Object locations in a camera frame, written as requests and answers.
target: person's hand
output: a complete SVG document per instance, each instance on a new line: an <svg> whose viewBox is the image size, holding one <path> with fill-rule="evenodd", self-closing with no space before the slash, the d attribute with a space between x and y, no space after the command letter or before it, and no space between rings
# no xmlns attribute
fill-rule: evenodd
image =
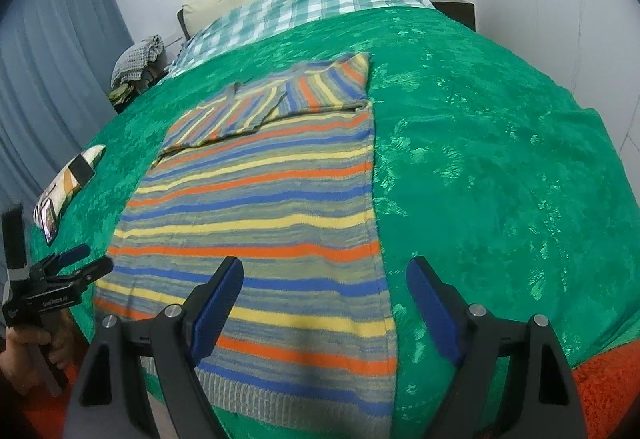
<svg viewBox="0 0 640 439"><path fill-rule="evenodd" d="M28 345L51 343L49 361L65 369L73 360L74 335L70 316L63 313L61 326L56 335L33 326L10 327L6 333L6 349L0 354L0 370L4 377L21 395L42 383L40 375L31 362Z"/></svg>

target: silver screw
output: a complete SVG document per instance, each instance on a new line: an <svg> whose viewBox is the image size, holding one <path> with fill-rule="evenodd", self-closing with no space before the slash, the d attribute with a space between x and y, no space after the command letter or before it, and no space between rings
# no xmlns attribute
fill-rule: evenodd
<svg viewBox="0 0 640 439"><path fill-rule="evenodd" d="M181 312L182 312L182 307L179 306L178 304L170 305L169 307L164 309L164 314L168 318L175 318L175 317L179 316Z"/></svg>
<svg viewBox="0 0 640 439"><path fill-rule="evenodd" d="M546 327L549 325L549 318L547 318L543 314L536 314L533 317L533 321L540 327Z"/></svg>
<svg viewBox="0 0 640 439"><path fill-rule="evenodd" d="M113 327L117 321L118 321L118 318L110 314L109 316L105 316L103 318L102 327L104 327L105 329L108 329L109 327Z"/></svg>
<svg viewBox="0 0 640 439"><path fill-rule="evenodd" d="M486 307L481 304L471 304L469 306L469 313L471 313L473 316L484 316L486 314Z"/></svg>

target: green cloth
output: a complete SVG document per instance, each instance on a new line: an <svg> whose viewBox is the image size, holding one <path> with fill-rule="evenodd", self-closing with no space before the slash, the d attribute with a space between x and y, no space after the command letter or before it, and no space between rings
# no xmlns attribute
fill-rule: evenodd
<svg viewBox="0 0 640 439"><path fill-rule="evenodd" d="M398 328L393 435L420 436L453 369L406 288L422 254L495 315L547 315L572 366L640 336L640 212L598 114L509 51L433 10L311 22L224 54L136 99L90 143L107 151L52 249L105 252L172 122L236 80L303 60L371 53L374 206ZM48 253L40 233L34 258ZM90 293L74 310L94 332ZM495 403L488 406L495 408ZM326 437L218 411L235 438Z"/></svg>

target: smartphone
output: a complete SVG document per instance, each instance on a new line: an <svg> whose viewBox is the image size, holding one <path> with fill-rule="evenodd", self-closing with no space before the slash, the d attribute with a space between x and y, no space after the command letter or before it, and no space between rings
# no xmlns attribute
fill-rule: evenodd
<svg viewBox="0 0 640 439"><path fill-rule="evenodd" d="M75 156L74 160L69 163L69 172L74 175L80 188L84 188L89 180L95 175L95 170L86 162L82 154Z"/></svg>
<svg viewBox="0 0 640 439"><path fill-rule="evenodd" d="M51 245L53 239L58 234L58 219L56 218L56 211L53 209L53 201L47 199L40 209L40 220L42 221L42 231L44 231L44 238L47 241L47 245Z"/></svg>

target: blue curtain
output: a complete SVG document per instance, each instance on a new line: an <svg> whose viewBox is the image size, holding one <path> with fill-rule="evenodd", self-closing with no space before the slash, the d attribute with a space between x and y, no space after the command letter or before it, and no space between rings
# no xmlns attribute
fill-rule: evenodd
<svg viewBox="0 0 640 439"><path fill-rule="evenodd" d="M14 0L0 22L0 210L22 202L30 223L40 193L116 115L111 72L130 45L115 0Z"/></svg>

